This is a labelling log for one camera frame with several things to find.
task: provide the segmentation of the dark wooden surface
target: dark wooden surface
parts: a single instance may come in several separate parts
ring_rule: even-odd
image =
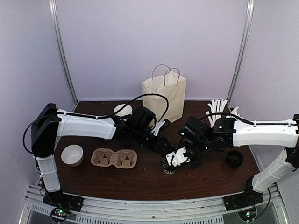
[[[121,101],[80,102],[76,112],[93,115],[111,114]],[[141,105],[134,102],[133,108]],[[176,131],[188,117],[197,118],[209,110],[207,101],[186,101],[183,118],[175,121],[163,132],[171,145],[176,146],[180,137]],[[61,161],[61,152],[71,144],[78,144],[84,150],[84,161],[71,168]],[[138,154],[137,165],[132,169],[117,169],[114,166],[100,168],[90,162],[97,148],[114,151],[131,148]],[[63,191],[76,195],[122,200],[173,200],[191,199],[243,191],[245,181],[258,173],[256,162],[248,147],[237,150],[244,154],[244,162],[238,169],[225,163],[227,150],[211,152],[203,158],[204,165],[189,170],[186,165],[178,168],[173,175],[167,175],[161,168],[160,155],[137,146],[135,143],[103,140],[91,137],[62,137],[55,151],[59,180]]]

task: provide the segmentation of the white wall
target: white wall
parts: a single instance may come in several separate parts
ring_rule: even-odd
[[[226,98],[246,7],[246,0],[57,0],[78,99],[132,99],[160,63],[181,69],[187,99]]]
[[[249,43],[232,103],[251,120],[283,120],[299,113],[299,1],[255,2]],[[254,146],[264,167],[281,147]],[[298,223],[299,173],[278,181],[291,223]]]
[[[49,103],[73,107],[63,75],[48,0],[2,0],[0,6],[0,223],[16,223],[38,175],[22,134]],[[26,141],[30,146],[30,137]]]

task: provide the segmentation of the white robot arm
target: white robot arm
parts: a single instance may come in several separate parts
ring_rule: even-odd
[[[290,170],[299,168],[298,115],[283,121],[251,121],[218,119],[212,128],[189,118],[178,130],[187,142],[184,147],[166,155],[170,167],[183,163],[190,168],[201,166],[200,158],[211,150],[246,145],[276,145],[285,149],[267,168],[249,178],[245,192],[240,196],[225,197],[227,210],[246,207],[246,198],[257,199],[274,182]]]
[[[52,194],[51,200],[60,201],[63,194],[53,155],[55,139],[69,135],[115,139],[125,133],[126,137],[130,136],[145,148],[165,155],[161,162],[164,170],[166,167],[169,169],[169,173],[173,173],[173,168],[183,163],[187,163],[190,168],[201,166],[201,157],[212,150],[221,151],[221,148],[245,145],[284,146],[285,150],[274,162],[247,180],[244,193],[224,198],[227,210],[245,207],[248,203],[244,201],[248,197],[258,202],[262,193],[275,181],[290,169],[299,168],[299,115],[295,115],[294,119],[268,122],[220,118],[212,128],[194,117],[189,117],[178,130],[185,142],[182,143],[184,146],[177,150],[171,147],[164,136],[158,134],[169,122],[163,121],[157,123],[155,128],[149,128],[154,117],[154,113],[144,107],[138,107],[125,121],[118,116],[75,114],[48,104],[31,128],[31,149],[45,188],[48,194]]]
[[[142,106],[124,119],[115,115],[92,116],[72,113],[57,109],[55,104],[48,104],[31,123],[31,150],[51,201],[61,203],[62,198],[66,196],[62,193],[54,160],[57,137],[88,136],[106,140],[130,138],[148,150],[161,154],[172,152],[174,148],[159,134],[170,122],[160,121],[154,128],[150,128],[149,124],[154,119],[155,114]],[[68,198],[68,201],[77,204],[72,198]]]

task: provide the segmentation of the white cup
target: white cup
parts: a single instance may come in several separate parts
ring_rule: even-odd
[[[124,106],[124,104],[119,104],[114,108],[114,113],[117,112],[119,109],[121,109]],[[125,108],[123,108],[121,111],[119,111],[116,115],[123,117],[126,115],[132,115],[133,113],[133,108],[130,105],[127,105]]]
[[[83,149],[79,145],[70,145],[61,153],[61,160],[70,167],[77,167],[83,161]]]

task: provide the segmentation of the white paper bag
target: white paper bag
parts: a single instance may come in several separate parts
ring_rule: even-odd
[[[169,101],[169,109],[161,119],[166,101],[159,96],[143,97],[143,106],[153,111],[158,121],[168,119],[173,122],[183,115],[187,79],[180,75],[179,69],[167,65],[164,65],[168,68],[165,74],[154,77],[154,71],[158,66],[154,68],[152,78],[142,82],[142,93],[158,93],[165,96]]]

